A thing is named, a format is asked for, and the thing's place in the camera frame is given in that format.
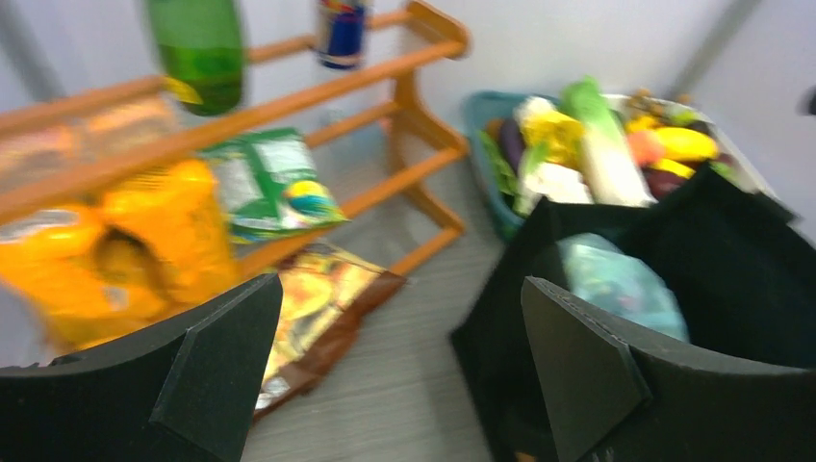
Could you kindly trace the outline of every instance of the wooden floor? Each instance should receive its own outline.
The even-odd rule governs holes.
[[[316,153],[321,178],[339,199],[382,175],[371,157],[376,146],[358,134]],[[428,186],[460,214],[468,234],[367,319],[358,343],[317,390],[252,429],[242,462],[490,460],[446,336],[468,313],[502,245],[467,162]],[[398,198],[330,241],[388,265],[435,232]]]

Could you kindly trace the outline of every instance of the blue and silver can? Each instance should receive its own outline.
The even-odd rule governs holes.
[[[363,60],[363,37],[369,0],[318,0],[317,43],[320,62],[333,69],[352,69]]]

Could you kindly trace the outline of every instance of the wooden shelf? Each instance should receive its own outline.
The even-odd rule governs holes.
[[[465,27],[421,0],[410,1],[404,10],[381,14],[370,21],[371,29],[401,25],[428,41],[423,49],[386,63],[351,72],[337,80],[298,91],[267,103],[226,115],[212,122],[181,131],[98,162],[66,168],[41,181],[0,193],[0,222],[8,221],[62,200],[95,191],[134,173],[189,156],[190,152],[233,138],[246,130],[303,111],[332,98],[369,85],[392,80],[394,99],[358,115],[341,120],[306,136],[310,146],[318,146],[373,123],[383,117],[392,120],[390,137],[396,141],[413,134],[437,149],[431,158],[408,166],[398,142],[390,142],[386,153],[392,176],[348,201],[343,210],[354,218],[387,198],[404,193],[440,227],[440,234],[421,245],[392,268],[405,273],[421,264],[464,232],[461,219],[436,199],[421,181],[435,171],[456,162],[467,153],[465,140],[431,115],[419,99],[416,71],[440,59],[462,57],[469,45]],[[290,38],[248,50],[254,64],[277,60],[310,50],[314,36]],[[144,77],[114,87],[93,90],[64,100],[41,104],[0,115],[0,138],[37,129],[56,121],[79,118],[106,107],[122,104],[162,91],[159,76]],[[328,230],[317,230],[262,246],[242,260],[245,277],[279,262]]]

